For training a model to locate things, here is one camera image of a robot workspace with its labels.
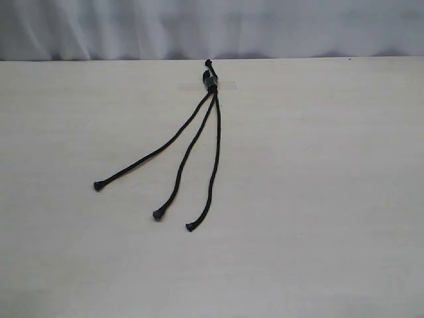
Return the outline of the white backdrop curtain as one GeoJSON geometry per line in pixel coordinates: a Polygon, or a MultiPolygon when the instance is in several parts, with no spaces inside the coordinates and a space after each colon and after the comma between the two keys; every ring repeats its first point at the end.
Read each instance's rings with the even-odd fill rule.
{"type": "Polygon", "coordinates": [[[2,1],[2,60],[420,56],[422,1],[2,1]]]}

